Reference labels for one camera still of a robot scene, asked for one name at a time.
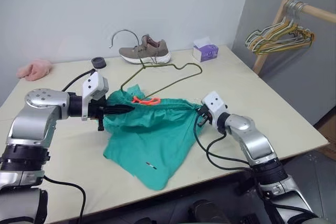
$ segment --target clothing rack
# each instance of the clothing rack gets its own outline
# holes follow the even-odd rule
[[[278,9],[277,15],[275,16],[275,19],[273,21],[273,25],[281,22],[283,16],[285,15],[285,4],[288,2],[289,0],[282,0],[280,7]],[[331,12],[327,12],[326,10],[322,10],[316,7],[313,7],[311,5],[305,5],[303,7],[303,9],[301,10],[302,13],[306,13],[309,15],[312,15],[316,18],[319,19],[323,19],[332,23],[336,23],[336,14],[331,13]],[[254,63],[253,66],[253,71],[259,75],[266,59],[268,57],[268,54],[263,54],[263,55],[257,55],[257,60]]]

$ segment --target pink towel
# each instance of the pink towel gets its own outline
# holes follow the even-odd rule
[[[23,78],[27,81],[35,81],[49,74],[51,63],[48,60],[33,60],[29,65],[19,68],[16,72],[17,78]]]

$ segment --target purple tissue box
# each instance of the purple tissue box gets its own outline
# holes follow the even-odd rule
[[[194,46],[193,56],[199,62],[217,58],[218,47],[215,45],[206,45],[201,48]]]

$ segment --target white table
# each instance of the white table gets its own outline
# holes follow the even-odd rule
[[[172,62],[181,66],[196,61],[191,50],[184,50],[173,52]],[[182,81],[162,91],[159,96],[185,98],[190,102],[200,103],[205,95],[216,90],[228,104],[230,113],[247,115],[255,120],[256,126],[269,138],[279,158],[327,144],[327,140],[318,131],[226,46],[219,48],[217,59],[203,62],[201,66],[201,75]],[[109,81],[109,93],[119,89],[120,84],[139,67],[121,58],[107,59],[107,67],[100,72]],[[88,60],[59,63],[54,64],[52,72],[40,80],[21,80],[0,108],[2,142],[5,143],[12,119],[23,107],[24,96],[28,91],[35,88],[61,90],[75,76],[91,68],[91,62]],[[129,86],[138,83],[145,93],[148,93],[196,71],[198,69],[195,66],[189,66],[185,71],[177,71],[170,67],[146,69]],[[68,91],[80,94],[81,84],[82,80]],[[49,149],[51,160],[45,165],[46,175],[55,180],[82,186],[87,193],[85,214],[116,208],[230,173],[212,166],[205,153],[195,144],[166,188],[153,191],[113,161],[103,157],[102,153],[109,136],[108,132],[97,132],[95,121],[82,122],[80,118],[69,118],[57,123]],[[206,145],[218,136],[219,134],[208,125],[201,135],[201,141]],[[5,145],[1,144],[1,153],[4,148]],[[215,145],[213,152],[244,158],[239,145],[231,136]],[[237,165],[235,162],[217,162],[228,167]],[[46,181],[41,188],[49,193],[46,222],[61,221],[79,215],[82,200],[79,190]]]

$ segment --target green wire hanger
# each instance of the green wire hanger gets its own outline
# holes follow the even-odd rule
[[[134,32],[132,32],[132,31],[130,31],[130,30],[127,30],[127,29],[123,29],[123,30],[116,31],[116,32],[112,35],[110,48],[113,47],[113,40],[114,40],[114,37],[116,36],[117,33],[121,32],[121,31],[128,31],[128,32],[130,32],[131,34],[133,34],[133,35],[136,37],[136,41],[137,41],[137,43],[138,43],[138,46],[137,46],[137,49],[136,49],[135,52],[136,52],[136,56],[139,58],[139,60],[140,60],[140,62],[141,62],[141,65],[142,65],[142,67],[141,67],[137,72],[135,72],[129,79],[127,79],[127,80],[120,86],[120,90],[121,90],[122,92],[123,92],[123,87],[124,87],[128,82],[130,82],[130,81],[131,81],[131,80],[132,80],[138,73],[140,73],[142,70],[144,70],[144,69],[146,69],[146,68],[162,68],[162,67],[173,66],[173,67],[174,67],[175,69],[177,69],[177,70],[182,70],[182,69],[184,69],[184,68],[185,68],[186,66],[188,66],[188,65],[195,65],[195,66],[197,66],[197,67],[199,68],[199,72],[198,72],[198,73],[191,74],[190,76],[187,76],[187,77],[183,77],[183,78],[181,78],[181,79],[179,79],[179,80],[177,80],[177,81],[174,81],[174,82],[170,83],[169,85],[164,86],[163,88],[161,88],[161,89],[159,89],[159,90],[156,90],[156,91],[154,91],[153,93],[147,95],[147,96],[146,96],[145,98],[143,98],[143,99],[146,99],[146,98],[148,98],[148,97],[151,97],[152,95],[154,95],[154,94],[156,94],[156,93],[158,93],[158,92],[160,92],[160,91],[162,91],[162,90],[164,90],[164,89],[166,89],[166,88],[169,88],[170,86],[172,86],[172,85],[174,85],[174,84],[176,84],[176,83],[178,83],[178,82],[180,82],[180,81],[189,79],[189,78],[191,78],[191,77],[193,77],[193,76],[197,76],[197,75],[199,75],[199,74],[201,74],[201,73],[203,72],[203,70],[202,70],[202,68],[200,67],[200,65],[195,64],[195,63],[192,63],[192,62],[186,63],[186,64],[183,65],[182,67],[178,67],[178,66],[176,66],[175,64],[172,64],[172,63],[146,66],[146,65],[143,63],[142,59],[141,59],[141,58],[139,57],[139,55],[138,55],[138,50],[139,50],[139,46],[140,46],[140,44],[139,44],[139,39],[138,39],[137,35],[136,35]]]

